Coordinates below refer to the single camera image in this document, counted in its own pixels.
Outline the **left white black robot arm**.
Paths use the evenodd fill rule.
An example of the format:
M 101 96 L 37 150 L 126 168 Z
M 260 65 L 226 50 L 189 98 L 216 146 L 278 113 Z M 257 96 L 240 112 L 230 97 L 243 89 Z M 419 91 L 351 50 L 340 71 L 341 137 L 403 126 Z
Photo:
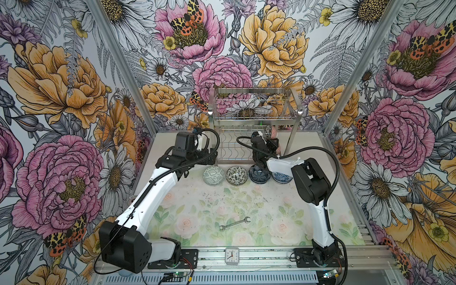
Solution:
M 180 263 L 181 243 L 168 238 L 149 239 L 147 229 L 160 204 L 183 175 L 195 165 L 214 165 L 217 150 L 205 151 L 198 159 L 164 154 L 156 163 L 149 183 L 114 221 L 99 230 L 100 259 L 132 273 L 140 273 L 150 263 L 167 266 Z

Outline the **black floral pattern bowl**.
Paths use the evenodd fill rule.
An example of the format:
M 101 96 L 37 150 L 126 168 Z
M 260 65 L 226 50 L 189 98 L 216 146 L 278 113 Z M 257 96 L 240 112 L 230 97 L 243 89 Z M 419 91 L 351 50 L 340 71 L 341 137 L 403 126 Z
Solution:
M 234 186 L 245 184 L 248 178 L 247 170 L 241 166 L 232 166 L 226 172 L 226 180 Z

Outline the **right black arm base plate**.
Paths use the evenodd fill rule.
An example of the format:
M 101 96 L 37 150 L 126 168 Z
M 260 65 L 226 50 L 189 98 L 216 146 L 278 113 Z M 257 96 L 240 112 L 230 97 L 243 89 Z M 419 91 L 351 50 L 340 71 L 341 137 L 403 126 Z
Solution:
M 342 268 L 346 264 L 346 260 L 339 249 L 326 251 L 313 248 L 295 248 L 291 260 L 296 263 L 298 268 Z

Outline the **green geometric pattern bowl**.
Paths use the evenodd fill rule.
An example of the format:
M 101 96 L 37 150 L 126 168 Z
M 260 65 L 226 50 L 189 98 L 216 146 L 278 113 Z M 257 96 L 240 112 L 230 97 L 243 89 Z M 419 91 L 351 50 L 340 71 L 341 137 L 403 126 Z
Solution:
M 207 185 L 216 186 L 225 179 L 225 172 L 219 166 L 210 166 L 203 172 L 203 181 Z

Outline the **pink rimmed patterned bowl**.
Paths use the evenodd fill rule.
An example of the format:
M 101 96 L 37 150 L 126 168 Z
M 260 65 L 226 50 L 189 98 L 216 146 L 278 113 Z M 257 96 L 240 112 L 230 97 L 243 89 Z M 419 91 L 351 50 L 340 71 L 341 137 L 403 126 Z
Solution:
M 271 139 L 277 138 L 277 129 L 275 126 L 271 126 Z

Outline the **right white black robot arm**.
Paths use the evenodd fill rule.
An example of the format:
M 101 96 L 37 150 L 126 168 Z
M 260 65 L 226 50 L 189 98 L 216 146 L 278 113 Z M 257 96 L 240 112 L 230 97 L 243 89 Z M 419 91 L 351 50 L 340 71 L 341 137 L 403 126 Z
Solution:
M 321 151 L 329 154 L 325 148 L 309 146 L 279 156 L 276 153 L 278 146 L 277 139 L 266 140 L 261 135 L 253 135 L 248 147 L 252 150 L 254 162 L 259 168 L 293 178 L 299 197 L 310 205 L 313 247 L 327 249 L 336 242 L 328 221 L 327 204 L 338 183 L 340 171 L 336 172 L 334 181 L 330 182 L 316 159 L 291 159 L 301 152 Z

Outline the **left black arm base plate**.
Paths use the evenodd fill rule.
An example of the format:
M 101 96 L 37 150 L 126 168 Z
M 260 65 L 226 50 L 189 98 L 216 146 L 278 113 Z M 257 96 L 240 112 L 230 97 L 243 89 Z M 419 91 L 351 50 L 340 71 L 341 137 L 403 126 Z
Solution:
M 150 270 L 174 270 L 174 269 L 196 269 L 198 265 L 198 249 L 182 249 L 178 261 L 166 260 L 150 262 L 147 269 Z

